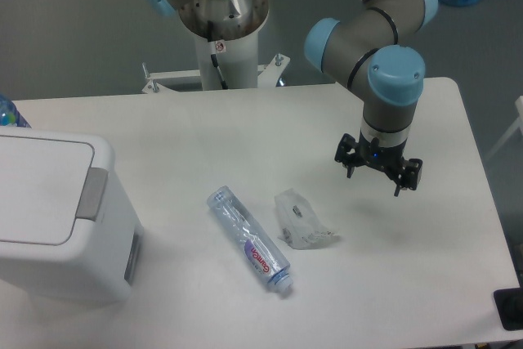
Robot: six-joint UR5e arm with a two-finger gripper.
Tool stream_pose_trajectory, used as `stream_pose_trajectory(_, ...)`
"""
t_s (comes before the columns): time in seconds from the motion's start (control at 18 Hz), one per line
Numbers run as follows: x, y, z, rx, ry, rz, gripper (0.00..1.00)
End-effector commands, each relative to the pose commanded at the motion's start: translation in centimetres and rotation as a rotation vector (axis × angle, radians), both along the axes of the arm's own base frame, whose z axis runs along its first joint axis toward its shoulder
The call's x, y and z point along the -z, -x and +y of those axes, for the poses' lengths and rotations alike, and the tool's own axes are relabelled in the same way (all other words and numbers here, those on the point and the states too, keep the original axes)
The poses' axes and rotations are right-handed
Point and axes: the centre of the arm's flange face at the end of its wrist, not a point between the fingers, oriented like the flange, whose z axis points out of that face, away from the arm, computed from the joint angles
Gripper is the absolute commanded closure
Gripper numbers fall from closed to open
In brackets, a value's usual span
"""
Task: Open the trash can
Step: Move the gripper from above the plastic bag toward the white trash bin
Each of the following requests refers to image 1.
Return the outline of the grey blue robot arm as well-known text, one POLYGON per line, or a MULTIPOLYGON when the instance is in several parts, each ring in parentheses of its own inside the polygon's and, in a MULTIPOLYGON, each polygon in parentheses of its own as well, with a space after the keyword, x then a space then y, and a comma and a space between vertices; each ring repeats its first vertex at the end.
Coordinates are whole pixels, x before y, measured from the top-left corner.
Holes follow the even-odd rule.
MULTIPOLYGON (((257 33, 268 0, 147 0, 161 15, 178 14, 199 49, 203 88, 257 87, 257 33)), ((361 0, 364 11, 349 23, 318 21, 304 54, 321 73, 363 103, 359 136, 340 140, 335 160, 348 174, 366 166, 384 173, 396 190, 416 190, 421 159, 404 156, 422 94, 423 58, 402 40, 436 14, 438 0, 361 0)))

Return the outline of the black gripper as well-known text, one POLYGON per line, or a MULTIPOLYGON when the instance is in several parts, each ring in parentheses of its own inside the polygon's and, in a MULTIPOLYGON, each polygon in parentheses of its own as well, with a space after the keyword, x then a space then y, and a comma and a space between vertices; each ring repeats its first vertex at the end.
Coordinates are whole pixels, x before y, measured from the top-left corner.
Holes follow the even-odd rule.
POLYGON ((422 176, 421 159, 404 159, 407 139, 403 132, 398 136, 364 126, 359 141, 348 133, 342 136, 334 160, 346 169, 347 178, 362 166, 386 173, 396 184, 394 196, 398 197, 402 190, 416 190, 422 176))

